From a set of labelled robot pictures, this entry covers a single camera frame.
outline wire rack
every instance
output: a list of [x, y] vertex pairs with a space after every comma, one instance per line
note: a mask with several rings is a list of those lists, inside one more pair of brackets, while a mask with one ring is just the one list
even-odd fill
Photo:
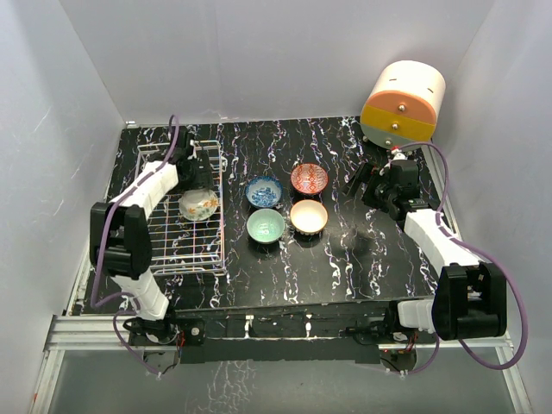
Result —
[[[169, 144], [138, 146], [135, 176], [152, 155], [163, 153]], [[147, 227], [152, 241], [151, 270], [154, 276], [188, 273], [213, 273], [224, 276], [223, 170], [225, 159], [217, 141], [196, 142], [197, 151], [207, 151], [213, 172], [214, 191], [219, 206], [215, 214], [203, 222], [190, 222], [179, 211], [181, 194], [167, 195], [152, 211]]]

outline bowl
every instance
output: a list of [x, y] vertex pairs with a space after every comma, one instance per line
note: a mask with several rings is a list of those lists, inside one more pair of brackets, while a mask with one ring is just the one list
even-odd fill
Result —
[[270, 209], [282, 198], [282, 184], [273, 177], [255, 177], [249, 181], [245, 195], [259, 209]]
[[292, 171], [292, 185], [301, 194], [314, 196], [328, 185], [328, 174], [316, 164], [301, 164]]
[[248, 219], [248, 233], [261, 244], [276, 242], [285, 230], [284, 218], [272, 209], [260, 209]]
[[302, 235], [315, 235], [328, 222], [328, 211], [318, 201], [303, 200], [293, 205], [290, 211], [293, 227]]
[[213, 215], [218, 208], [218, 197], [212, 190], [189, 190], [179, 200], [180, 214], [191, 222], [202, 222]]

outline teal bowl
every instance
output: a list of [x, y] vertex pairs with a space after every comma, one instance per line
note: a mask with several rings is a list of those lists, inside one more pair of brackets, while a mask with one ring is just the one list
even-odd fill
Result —
[[272, 209], [260, 209], [248, 219], [248, 233], [261, 244], [276, 242], [285, 230], [284, 218]]

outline white wall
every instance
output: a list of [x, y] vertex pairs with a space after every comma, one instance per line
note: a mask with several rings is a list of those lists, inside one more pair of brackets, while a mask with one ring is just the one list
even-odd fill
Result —
[[125, 120], [360, 114], [381, 70], [450, 79], [492, 0], [60, 0]]
[[0, 0], [0, 409], [25, 412], [122, 118], [57, 0]]
[[[449, 85], [435, 137], [464, 239], [500, 258], [524, 295], [530, 341], [519, 367], [537, 413], [552, 403], [551, 21], [548, 0], [497, 1]], [[518, 341], [513, 300], [510, 311]]]

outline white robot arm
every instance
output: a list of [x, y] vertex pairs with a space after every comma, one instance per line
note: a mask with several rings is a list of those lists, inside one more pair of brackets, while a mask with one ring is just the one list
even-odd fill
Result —
[[400, 150], [384, 167], [363, 164], [343, 188], [353, 196], [366, 184], [362, 201], [388, 212], [418, 244], [440, 275], [432, 298], [408, 298], [396, 302], [392, 320], [402, 328], [436, 332], [442, 339], [501, 336], [506, 329], [505, 276], [492, 263], [452, 241], [454, 232], [437, 224], [429, 202], [420, 198], [419, 168]]
[[[91, 263], [96, 265], [103, 242], [103, 271], [132, 297], [136, 315], [146, 321], [162, 320], [169, 301], [157, 285], [151, 269], [152, 245], [147, 220], [161, 199], [175, 187], [180, 191], [211, 188], [212, 174], [207, 154], [198, 158], [191, 133], [183, 131], [169, 160], [145, 164], [136, 180], [108, 203], [91, 209]], [[107, 223], [111, 208], [112, 218]]]
[[[159, 168], [160, 164], [161, 161], [148, 162], [135, 182], [122, 194], [113, 198], [111, 203], [117, 201], [131, 188], [136, 187], [134, 193], [122, 201], [120, 206], [137, 205], [144, 209], [147, 220], [159, 201], [179, 183], [176, 166], [167, 163], [149, 179], [145, 180], [143, 184], [138, 184], [149, 173]], [[111, 279], [121, 287], [123, 292], [133, 295], [133, 303], [139, 304], [139, 307], [135, 309], [138, 317], [147, 321], [156, 321], [165, 317], [169, 301], [155, 282], [149, 267], [138, 279], [131, 279], [128, 276], [118, 274], [111, 276]]]

